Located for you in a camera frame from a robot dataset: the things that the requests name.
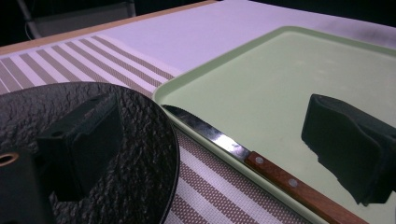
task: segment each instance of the wooden table edge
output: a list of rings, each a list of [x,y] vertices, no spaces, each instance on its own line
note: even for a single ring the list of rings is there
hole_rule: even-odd
[[[17,43],[17,44],[7,45],[7,46],[3,46],[0,48],[0,55],[12,53],[12,52],[16,52],[16,51],[20,51],[20,50],[24,50],[24,49],[35,48],[35,47],[39,47],[42,45],[47,45],[50,43],[77,37],[80,35],[87,35],[90,33],[102,31],[102,30],[113,28],[116,26],[121,26],[121,25],[128,24],[128,23],[131,23],[134,21],[142,21],[142,20],[146,20],[146,19],[150,19],[150,18],[154,18],[154,17],[158,17],[158,16],[162,16],[162,15],[166,15],[166,14],[170,14],[170,13],[174,13],[174,12],[179,12],[182,10],[187,10],[190,8],[201,7],[201,6],[213,4],[216,2],[217,2],[216,0],[206,0],[204,2],[189,4],[189,5],[182,6],[182,7],[174,7],[174,8],[158,11],[158,12],[149,13],[149,14],[142,15],[142,16],[132,17],[129,19],[121,20],[121,21],[113,21],[113,22],[109,22],[109,23],[104,23],[104,24],[88,27],[88,28],[83,28],[83,29],[71,31],[68,33],[63,33],[63,34],[59,34],[59,35],[51,35],[51,36],[46,36],[43,38],[29,40],[29,41],[25,41],[25,42],[21,42],[21,43]]]

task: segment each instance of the wooden knife handle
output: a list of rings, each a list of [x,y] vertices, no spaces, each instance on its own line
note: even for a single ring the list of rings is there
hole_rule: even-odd
[[[255,151],[245,163],[329,223],[367,223]]]

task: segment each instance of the table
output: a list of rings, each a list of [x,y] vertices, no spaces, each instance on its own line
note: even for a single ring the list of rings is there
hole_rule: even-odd
[[[392,27],[247,0],[205,1],[0,48],[0,93],[101,81],[150,97],[166,80],[285,25],[396,49]],[[190,138],[177,136],[180,178],[166,223],[307,222]]]

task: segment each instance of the chair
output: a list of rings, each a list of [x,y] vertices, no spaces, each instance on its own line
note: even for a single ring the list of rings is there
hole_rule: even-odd
[[[40,38],[78,30],[102,23],[118,21],[135,16],[134,0],[102,7],[93,7],[45,17],[33,18],[24,0],[17,0],[23,14],[30,38]]]

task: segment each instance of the light green tray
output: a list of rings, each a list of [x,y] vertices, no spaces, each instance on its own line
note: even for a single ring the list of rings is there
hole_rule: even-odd
[[[356,205],[301,140],[312,93],[343,100],[396,127],[396,50],[283,27],[163,84],[153,100],[192,112],[368,222],[394,224],[394,192],[385,204]],[[170,117],[292,209],[323,221]]]

